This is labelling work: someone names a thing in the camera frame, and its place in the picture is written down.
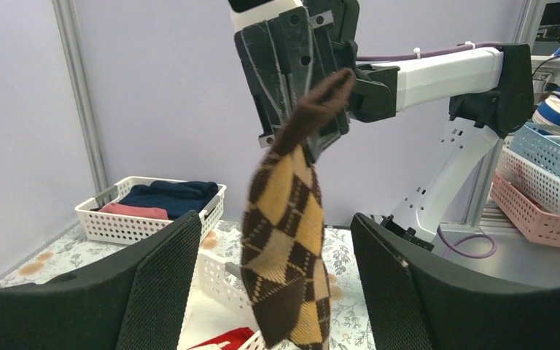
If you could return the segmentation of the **brown argyle sock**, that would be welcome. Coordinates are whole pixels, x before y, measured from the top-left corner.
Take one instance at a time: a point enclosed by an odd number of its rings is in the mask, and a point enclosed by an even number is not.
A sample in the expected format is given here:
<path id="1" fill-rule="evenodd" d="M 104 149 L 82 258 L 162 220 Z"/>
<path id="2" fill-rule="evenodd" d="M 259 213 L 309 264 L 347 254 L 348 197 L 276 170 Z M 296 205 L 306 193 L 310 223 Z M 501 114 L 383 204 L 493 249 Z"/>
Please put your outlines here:
<path id="1" fill-rule="evenodd" d="M 254 173 L 242 220 L 241 277 L 265 345 L 329 346 L 331 292 L 322 259 L 324 211 L 306 141 L 344 110 L 350 69 L 321 81 L 295 106 Z"/>

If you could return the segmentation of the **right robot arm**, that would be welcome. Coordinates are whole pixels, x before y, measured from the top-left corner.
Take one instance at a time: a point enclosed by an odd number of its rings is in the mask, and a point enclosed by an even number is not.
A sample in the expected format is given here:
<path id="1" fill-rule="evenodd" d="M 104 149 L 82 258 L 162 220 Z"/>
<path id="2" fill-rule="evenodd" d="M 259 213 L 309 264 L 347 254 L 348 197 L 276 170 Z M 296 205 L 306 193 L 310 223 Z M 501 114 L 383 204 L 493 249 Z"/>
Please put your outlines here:
<path id="1" fill-rule="evenodd" d="M 232 1 L 234 42 L 268 148 L 249 208 L 272 223 L 295 213 L 291 193 L 314 188 L 319 156 L 349 130 L 409 107 L 449 99 L 449 119 L 427 170 L 384 230 L 431 250 L 460 187 L 495 144 L 531 116 L 529 45 L 361 58 L 356 1 Z"/>

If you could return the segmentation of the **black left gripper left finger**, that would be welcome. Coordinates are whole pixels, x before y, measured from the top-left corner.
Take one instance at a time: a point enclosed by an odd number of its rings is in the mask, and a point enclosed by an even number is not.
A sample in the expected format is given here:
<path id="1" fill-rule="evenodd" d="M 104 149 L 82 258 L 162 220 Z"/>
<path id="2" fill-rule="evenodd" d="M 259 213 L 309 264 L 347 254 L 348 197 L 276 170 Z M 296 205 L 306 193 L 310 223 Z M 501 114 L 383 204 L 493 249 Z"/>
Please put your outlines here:
<path id="1" fill-rule="evenodd" d="M 43 284 L 0 289 L 0 349 L 176 349 L 201 237 L 190 211 Z"/>

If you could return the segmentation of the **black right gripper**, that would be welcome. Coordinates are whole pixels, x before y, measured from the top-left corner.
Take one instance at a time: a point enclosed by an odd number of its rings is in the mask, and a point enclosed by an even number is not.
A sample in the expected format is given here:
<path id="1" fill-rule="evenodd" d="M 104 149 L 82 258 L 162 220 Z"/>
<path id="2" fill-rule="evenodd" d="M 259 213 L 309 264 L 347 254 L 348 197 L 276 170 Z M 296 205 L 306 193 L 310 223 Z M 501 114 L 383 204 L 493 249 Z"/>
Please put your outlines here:
<path id="1" fill-rule="evenodd" d="M 254 99 L 262 148 L 296 103 L 333 72 L 351 65 L 358 1 L 229 1 L 234 43 Z"/>

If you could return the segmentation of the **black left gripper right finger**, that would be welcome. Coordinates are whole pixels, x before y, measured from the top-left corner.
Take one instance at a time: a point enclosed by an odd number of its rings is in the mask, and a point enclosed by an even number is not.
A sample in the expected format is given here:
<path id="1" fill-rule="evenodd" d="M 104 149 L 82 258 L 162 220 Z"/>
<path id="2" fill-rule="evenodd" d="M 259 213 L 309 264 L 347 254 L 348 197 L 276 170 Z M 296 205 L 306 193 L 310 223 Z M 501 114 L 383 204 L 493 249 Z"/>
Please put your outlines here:
<path id="1" fill-rule="evenodd" d="M 377 349 L 560 349 L 560 287 L 470 270 L 361 213 L 351 236 Z"/>

